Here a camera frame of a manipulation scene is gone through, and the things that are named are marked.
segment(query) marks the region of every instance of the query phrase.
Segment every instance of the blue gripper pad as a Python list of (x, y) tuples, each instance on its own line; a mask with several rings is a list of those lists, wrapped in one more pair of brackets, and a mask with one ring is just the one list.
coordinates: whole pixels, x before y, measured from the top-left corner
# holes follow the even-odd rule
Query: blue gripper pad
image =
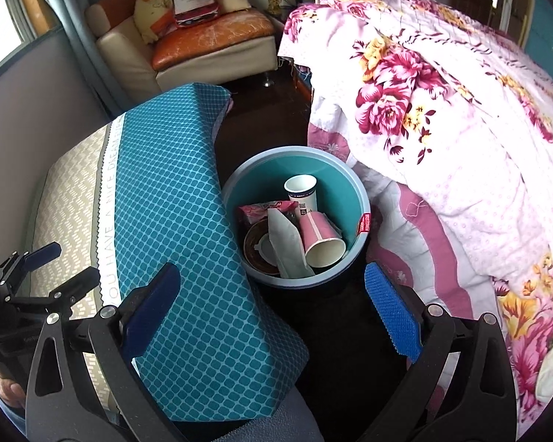
[(395, 285), (376, 263), (364, 271), (364, 287), (373, 301), (398, 354), (416, 362), (422, 352), (420, 325)]
[(174, 264), (166, 263), (146, 287), (133, 291), (143, 291), (145, 296), (133, 298), (131, 304), (137, 307), (128, 320), (121, 320), (121, 354), (125, 362), (142, 356), (150, 345), (180, 291), (180, 271)]

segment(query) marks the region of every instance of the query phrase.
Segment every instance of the paper cup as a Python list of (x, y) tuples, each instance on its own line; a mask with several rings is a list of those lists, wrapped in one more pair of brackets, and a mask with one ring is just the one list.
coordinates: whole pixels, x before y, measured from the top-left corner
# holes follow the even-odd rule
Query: paper cup
[(299, 174), (285, 181), (285, 191), (291, 201), (297, 201), (297, 220), (311, 211), (317, 211), (317, 179), (310, 174)]
[(346, 252), (346, 243), (324, 213), (312, 211), (299, 219), (305, 259), (311, 267), (327, 267)]

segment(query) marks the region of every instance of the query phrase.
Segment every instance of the trash can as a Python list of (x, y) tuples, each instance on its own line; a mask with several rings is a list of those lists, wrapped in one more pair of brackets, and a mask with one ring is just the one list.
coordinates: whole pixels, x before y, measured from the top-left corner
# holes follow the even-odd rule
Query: trash can
[(327, 152), (305, 146), (284, 146), (262, 152), (244, 162), (223, 187), (227, 219), (239, 243), (243, 235), (236, 219), (236, 209), (245, 204), (287, 200), (283, 185), (297, 174), (311, 174), (318, 180), (318, 209), (341, 229), (347, 251), (341, 260), (322, 273), (302, 279), (282, 279), (250, 266), (241, 254), (240, 244), (242, 265), (248, 276), (277, 288), (309, 288), (338, 276), (356, 259), (369, 232), (369, 198), (355, 172)]

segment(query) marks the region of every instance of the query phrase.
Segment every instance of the wooden floor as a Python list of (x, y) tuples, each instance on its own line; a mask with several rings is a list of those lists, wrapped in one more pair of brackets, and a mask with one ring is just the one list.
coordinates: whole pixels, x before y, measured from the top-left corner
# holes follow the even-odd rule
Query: wooden floor
[(294, 88), (289, 66), (272, 73), (265, 88), (262, 75), (225, 84), (233, 108), (215, 141), (219, 182), (223, 185), (244, 161), (279, 146), (307, 144), (310, 104)]
[[(309, 103), (289, 66), (264, 88), (262, 77), (225, 85), (234, 106), (215, 144), (219, 180), (251, 156), (306, 145)], [(310, 361), (296, 383), (326, 442), (352, 442), (383, 408), (406, 371), (364, 290), (364, 254), (336, 280), (311, 289), (261, 286), (267, 303), (304, 340)]]

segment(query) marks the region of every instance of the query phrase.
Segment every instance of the screw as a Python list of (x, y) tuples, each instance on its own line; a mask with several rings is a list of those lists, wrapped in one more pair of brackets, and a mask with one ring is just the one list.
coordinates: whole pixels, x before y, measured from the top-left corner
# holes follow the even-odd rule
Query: screw
[(497, 322), (496, 316), (494, 316), (493, 314), (490, 314), (489, 312), (484, 314), (484, 321), (490, 325), (495, 324)]
[(445, 310), (441, 308), (438, 304), (431, 304), (428, 307), (428, 314), (434, 317), (440, 317), (445, 313)]
[(108, 318), (112, 317), (113, 315), (115, 315), (115, 312), (116, 312), (116, 307), (115, 306), (104, 306), (100, 310), (100, 317), (102, 317), (103, 319), (108, 319)]
[(59, 314), (57, 312), (52, 312), (47, 316), (47, 324), (55, 324), (59, 321)]

